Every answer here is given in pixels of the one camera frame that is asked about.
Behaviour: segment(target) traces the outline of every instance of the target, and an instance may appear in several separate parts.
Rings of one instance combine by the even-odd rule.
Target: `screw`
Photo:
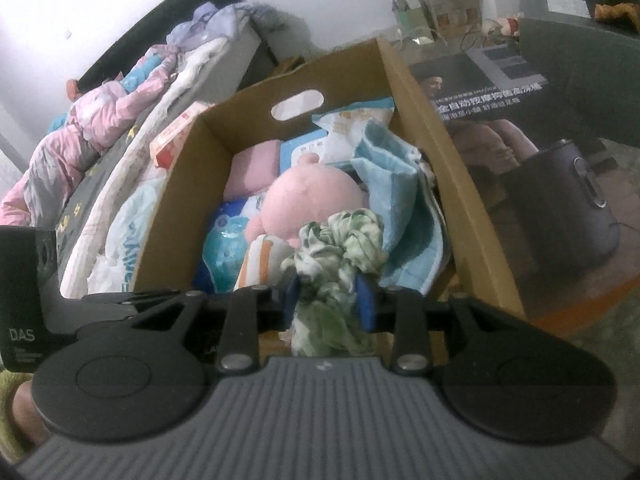
[[[417,372],[424,370],[429,365],[429,360],[420,354],[404,354],[398,358],[398,366],[402,370]]]
[[[225,370],[246,370],[254,362],[246,354],[227,354],[221,360],[220,364]]]

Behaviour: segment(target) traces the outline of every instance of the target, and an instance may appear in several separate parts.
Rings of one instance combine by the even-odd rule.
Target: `box packaging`
[[[184,141],[189,135],[189,126],[199,113],[211,105],[196,101],[185,111],[176,117],[162,132],[151,141],[149,151],[156,168],[171,167],[175,157],[184,146]]]
[[[640,283],[640,196],[602,137],[506,45],[411,66],[445,121],[511,267],[526,317],[589,326]]]
[[[324,103],[278,121],[272,108],[315,89]],[[433,293],[449,285],[516,316],[523,310],[511,271],[491,221],[458,152],[432,107],[395,50],[369,41],[267,79],[201,113],[174,162],[138,259],[133,290],[189,290],[202,254],[207,219],[222,202],[233,156],[268,139],[291,139],[315,130],[313,113],[392,95],[390,128],[426,154],[438,180],[454,265]]]
[[[480,0],[427,0],[438,32],[445,38],[464,36],[482,22]]]
[[[411,38],[418,44],[433,43],[433,27],[421,0],[395,0],[391,9],[403,38]]]

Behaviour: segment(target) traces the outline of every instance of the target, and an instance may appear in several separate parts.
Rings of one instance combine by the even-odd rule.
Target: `cardboard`
[[[171,167],[174,159],[184,146],[184,141],[189,135],[189,126],[199,113],[203,112],[211,105],[196,101],[185,111],[176,117],[149,145],[151,160],[156,168]]]
[[[271,116],[274,105],[309,89],[324,95],[320,108],[284,122]],[[207,218],[222,201],[235,153],[264,140],[290,139],[315,129],[313,113],[390,94],[396,101],[391,129],[424,151],[438,178],[457,272],[450,282],[523,316],[511,271],[476,187],[436,111],[385,40],[321,57],[200,114],[156,206],[133,290],[190,288]]]
[[[427,0],[438,32],[457,38],[482,22],[480,0]]]

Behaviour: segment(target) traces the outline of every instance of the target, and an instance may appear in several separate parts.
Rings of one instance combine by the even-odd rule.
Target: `red and white box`
[[[171,167],[175,157],[184,146],[193,120],[212,106],[202,101],[195,101],[151,141],[149,152],[156,167],[166,170]]]

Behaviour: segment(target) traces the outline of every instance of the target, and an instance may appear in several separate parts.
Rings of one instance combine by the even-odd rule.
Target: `box handle hole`
[[[271,109],[271,116],[277,121],[289,121],[311,110],[319,108],[324,103],[324,96],[318,90],[305,90]]]

